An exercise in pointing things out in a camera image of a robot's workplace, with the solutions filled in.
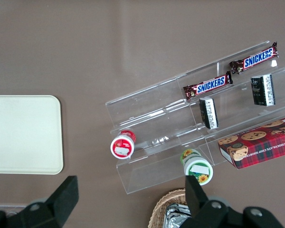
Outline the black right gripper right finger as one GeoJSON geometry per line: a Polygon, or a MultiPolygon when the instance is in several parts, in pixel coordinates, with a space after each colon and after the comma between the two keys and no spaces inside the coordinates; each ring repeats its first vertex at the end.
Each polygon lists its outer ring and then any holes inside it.
{"type": "Polygon", "coordinates": [[[220,201],[209,200],[194,176],[185,178],[185,199],[191,217],[182,228],[221,228],[227,222],[228,207],[220,201]]]}

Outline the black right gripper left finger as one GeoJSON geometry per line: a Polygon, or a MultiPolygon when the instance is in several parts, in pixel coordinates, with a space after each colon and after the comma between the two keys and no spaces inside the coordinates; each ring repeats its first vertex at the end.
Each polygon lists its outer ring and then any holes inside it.
{"type": "Polygon", "coordinates": [[[45,202],[35,202],[17,215],[17,228],[61,228],[79,200],[77,176],[68,176],[45,202]]]}

